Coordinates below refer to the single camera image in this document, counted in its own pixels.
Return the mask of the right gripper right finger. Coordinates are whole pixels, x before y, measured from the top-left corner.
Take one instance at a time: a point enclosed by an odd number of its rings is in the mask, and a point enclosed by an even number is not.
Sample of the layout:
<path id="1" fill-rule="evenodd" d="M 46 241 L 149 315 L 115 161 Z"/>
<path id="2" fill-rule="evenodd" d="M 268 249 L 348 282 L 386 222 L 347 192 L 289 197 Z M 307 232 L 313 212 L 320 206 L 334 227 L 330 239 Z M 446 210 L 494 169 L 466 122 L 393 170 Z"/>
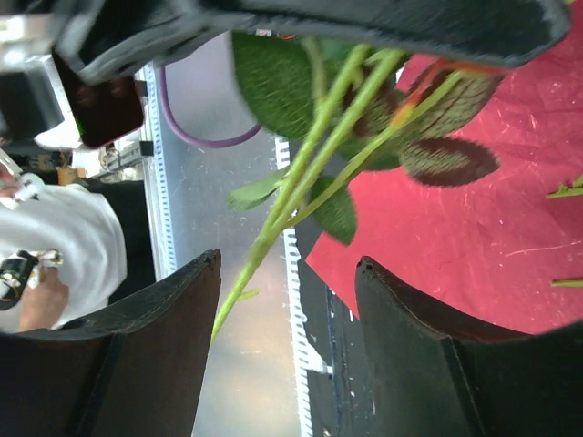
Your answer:
<path id="1" fill-rule="evenodd" d="M 582 325 L 496 326 L 360 260 L 356 297 L 382 436 L 579 436 Z"/>

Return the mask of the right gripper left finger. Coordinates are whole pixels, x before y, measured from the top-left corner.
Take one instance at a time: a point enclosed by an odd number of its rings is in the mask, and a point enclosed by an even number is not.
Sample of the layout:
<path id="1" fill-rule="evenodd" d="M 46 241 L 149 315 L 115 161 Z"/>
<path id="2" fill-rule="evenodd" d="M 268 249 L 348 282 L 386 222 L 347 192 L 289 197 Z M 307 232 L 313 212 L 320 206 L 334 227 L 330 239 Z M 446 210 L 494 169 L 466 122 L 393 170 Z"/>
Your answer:
<path id="1" fill-rule="evenodd" d="M 208 250 L 59 330 L 1 337 L 4 436 L 189 436 L 220 295 Z"/>

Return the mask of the red wrapping paper sheet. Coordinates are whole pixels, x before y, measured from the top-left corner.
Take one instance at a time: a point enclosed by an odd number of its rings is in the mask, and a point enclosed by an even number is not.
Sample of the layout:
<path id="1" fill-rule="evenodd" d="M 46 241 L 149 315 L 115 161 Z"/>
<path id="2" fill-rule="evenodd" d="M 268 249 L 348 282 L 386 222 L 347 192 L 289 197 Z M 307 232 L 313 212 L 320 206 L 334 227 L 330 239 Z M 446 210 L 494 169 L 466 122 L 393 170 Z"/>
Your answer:
<path id="1" fill-rule="evenodd" d="M 582 37 L 519 68 L 462 137 L 501 166 L 474 184 L 424 188 L 401 170 L 351 184 L 358 231 L 344 247 L 319 237 L 307 261 L 350 308 L 369 256 L 412 286 L 497 325 L 538 333 L 579 320 L 582 199 L 551 193 L 582 173 Z"/>

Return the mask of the dusty pink flower stem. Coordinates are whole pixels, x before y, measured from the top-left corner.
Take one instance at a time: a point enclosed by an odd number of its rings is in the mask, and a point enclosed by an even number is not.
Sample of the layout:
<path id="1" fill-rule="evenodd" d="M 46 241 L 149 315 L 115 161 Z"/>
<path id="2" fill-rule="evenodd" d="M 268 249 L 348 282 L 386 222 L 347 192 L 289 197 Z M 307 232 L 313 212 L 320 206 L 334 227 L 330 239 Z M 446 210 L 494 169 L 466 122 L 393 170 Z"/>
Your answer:
<path id="1" fill-rule="evenodd" d="M 558 279 L 551 282 L 552 287 L 582 288 L 583 279 Z"/>

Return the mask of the orange flower stem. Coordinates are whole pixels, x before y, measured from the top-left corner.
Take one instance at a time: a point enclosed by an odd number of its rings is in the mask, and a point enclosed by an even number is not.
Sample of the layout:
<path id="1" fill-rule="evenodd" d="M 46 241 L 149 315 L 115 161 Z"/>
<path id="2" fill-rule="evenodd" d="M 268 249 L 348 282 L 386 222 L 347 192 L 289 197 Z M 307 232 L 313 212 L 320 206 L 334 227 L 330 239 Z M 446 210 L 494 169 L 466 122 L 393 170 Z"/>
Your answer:
<path id="1" fill-rule="evenodd" d="M 577 197 L 583 195 L 583 176 L 574 179 L 570 184 L 561 183 L 558 188 L 546 194 L 548 199 Z"/>

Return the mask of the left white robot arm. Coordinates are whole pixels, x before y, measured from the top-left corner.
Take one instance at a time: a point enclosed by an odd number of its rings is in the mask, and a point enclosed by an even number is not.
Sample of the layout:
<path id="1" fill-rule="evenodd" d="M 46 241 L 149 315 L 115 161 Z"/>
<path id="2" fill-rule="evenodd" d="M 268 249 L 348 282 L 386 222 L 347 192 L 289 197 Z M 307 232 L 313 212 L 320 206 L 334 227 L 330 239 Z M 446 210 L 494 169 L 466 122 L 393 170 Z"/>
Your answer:
<path id="1" fill-rule="evenodd" d="M 83 142 L 139 129 L 138 95 L 108 87 L 233 30 L 271 30 L 522 66 L 569 32 L 561 1 L 50 1 L 53 56 Z"/>

